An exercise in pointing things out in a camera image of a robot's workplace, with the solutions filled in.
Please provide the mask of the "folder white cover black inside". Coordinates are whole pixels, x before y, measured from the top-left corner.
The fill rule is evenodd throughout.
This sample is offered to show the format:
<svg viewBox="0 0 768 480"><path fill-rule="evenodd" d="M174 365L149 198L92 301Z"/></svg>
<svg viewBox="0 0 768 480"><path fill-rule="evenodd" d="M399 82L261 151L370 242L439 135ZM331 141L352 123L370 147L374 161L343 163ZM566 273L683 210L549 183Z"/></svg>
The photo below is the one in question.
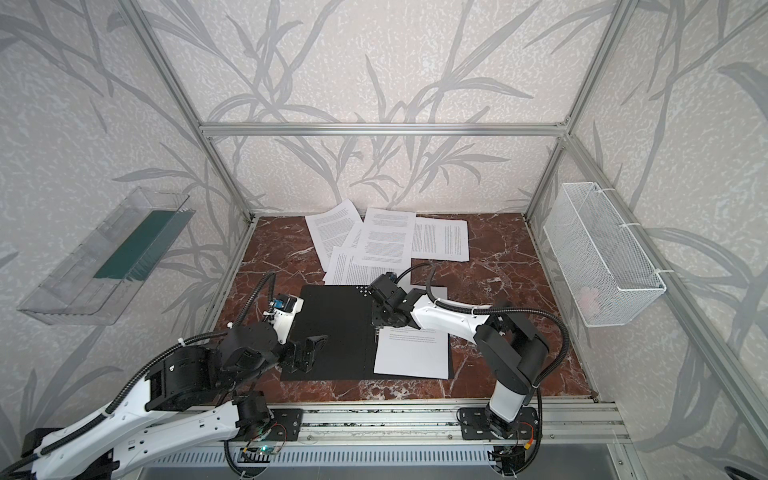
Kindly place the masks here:
<svg viewBox="0 0 768 480"><path fill-rule="evenodd" d="M372 298L362 286L306 285L304 300L295 317L290 338L298 343L308 336L327 335L328 340L307 372L281 373L285 381L428 379L373 372L379 328L371 320ZM449 345L449 378L453 377Z"/></svg>

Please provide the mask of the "printed paper sheet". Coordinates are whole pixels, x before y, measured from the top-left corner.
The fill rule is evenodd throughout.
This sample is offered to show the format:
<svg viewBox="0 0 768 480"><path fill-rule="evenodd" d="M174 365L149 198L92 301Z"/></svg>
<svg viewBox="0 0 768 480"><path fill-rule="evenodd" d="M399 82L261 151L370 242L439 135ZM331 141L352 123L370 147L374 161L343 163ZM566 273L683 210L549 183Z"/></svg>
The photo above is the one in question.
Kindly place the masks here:
<svg viewBox="0 0 768 480"><path fill-rule="evenodd" d="M373 372L447 380L450 372L448 334L411 327L381 328Z"/></svg>

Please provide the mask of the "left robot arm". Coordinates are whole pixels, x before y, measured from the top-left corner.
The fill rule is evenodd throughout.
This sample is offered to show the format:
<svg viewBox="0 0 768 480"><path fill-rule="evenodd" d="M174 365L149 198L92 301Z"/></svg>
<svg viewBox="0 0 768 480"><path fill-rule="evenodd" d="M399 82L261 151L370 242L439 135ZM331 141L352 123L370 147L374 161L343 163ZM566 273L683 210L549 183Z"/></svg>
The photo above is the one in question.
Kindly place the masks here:
<svg viewBox="0 0 768 480"><path fill-rule="evenodd" d="M4 479L125 475L158 457L207 443L254 440L275 424L260 391L237 388L275 366L312 369L327 338L281 342L260 322L178 340L134 374L116 397L63 429L37 429Z"/></svg>

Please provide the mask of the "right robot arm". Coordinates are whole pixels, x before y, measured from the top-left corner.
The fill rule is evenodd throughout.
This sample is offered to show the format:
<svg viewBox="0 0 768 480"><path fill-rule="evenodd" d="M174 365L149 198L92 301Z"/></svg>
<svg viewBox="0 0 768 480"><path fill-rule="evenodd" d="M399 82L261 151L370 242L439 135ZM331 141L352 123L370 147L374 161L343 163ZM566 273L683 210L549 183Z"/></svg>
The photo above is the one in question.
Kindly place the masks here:
<svg viewBox="0 0 768 480"><path fill-rule="evenodd" d="M392 272L376 278L366 293L378 326L435 330L474 344L496 379L486 407L489 421L506 427L517 419L540 383L550 352L526 312L441 300L429 289L405 291Z"/></svg>

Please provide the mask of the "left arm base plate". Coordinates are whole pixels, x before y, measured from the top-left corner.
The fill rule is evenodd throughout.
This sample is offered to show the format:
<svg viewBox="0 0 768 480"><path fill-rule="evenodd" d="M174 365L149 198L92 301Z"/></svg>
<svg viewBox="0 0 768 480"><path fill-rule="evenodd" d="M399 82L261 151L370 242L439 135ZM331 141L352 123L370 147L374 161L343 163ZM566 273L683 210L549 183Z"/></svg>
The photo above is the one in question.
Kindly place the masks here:
<svg viewBox="0 0 768 480"><path fill-rule="evenodd" d="M300 408L278 408L273 409L272 414L272 423L259 433L255 441L297 441L303 422L304 410Z"/></svg>

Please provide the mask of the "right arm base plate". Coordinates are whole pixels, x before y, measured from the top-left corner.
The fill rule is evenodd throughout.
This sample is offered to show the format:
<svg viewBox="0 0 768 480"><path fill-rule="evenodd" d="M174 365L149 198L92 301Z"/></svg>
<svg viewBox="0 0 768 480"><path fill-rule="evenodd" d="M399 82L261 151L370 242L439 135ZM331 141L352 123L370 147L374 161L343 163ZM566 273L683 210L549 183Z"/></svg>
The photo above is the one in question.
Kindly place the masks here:
<svg viewBox="0 0 768 480"><path fill-rule="evenodd" d="M507 427L491 424L485 407L462 407L456 414L463 440L528 441L535 438L534 428L539 424L535 408L524 406L516 419Z"/></svg>

